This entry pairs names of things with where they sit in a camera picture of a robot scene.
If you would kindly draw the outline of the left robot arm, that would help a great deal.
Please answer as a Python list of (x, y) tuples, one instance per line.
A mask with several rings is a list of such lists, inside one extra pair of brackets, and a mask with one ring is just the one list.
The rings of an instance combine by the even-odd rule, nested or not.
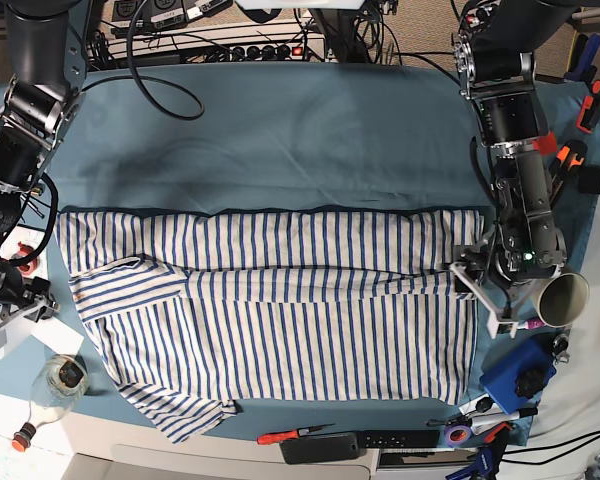
[(488, 310), (491, 336), (502, 327), (516, 332), (532, 289), (566, 264), (543, 160), (555, 146), (536, 91), (535, 52), (575, 9), (572, 1), (468, 1), (452, 35), (460, 94), (479, 133), (471, 164), (495, 220), (451, 270)]

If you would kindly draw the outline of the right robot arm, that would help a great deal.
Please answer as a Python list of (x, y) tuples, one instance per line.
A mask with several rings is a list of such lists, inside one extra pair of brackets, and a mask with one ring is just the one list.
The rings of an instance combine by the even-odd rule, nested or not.
[[(57, 309), (49, 281), (21, 269), (39, 258), (53, 233), (59, 194), (46, 169), (84, 99), (91, 9), (89, 1), (4, 4), (13, 76), (0, 109), (0, 360)], [(35, 192), (51, 196), (42, 239), (27, 253), (2, 255)]]

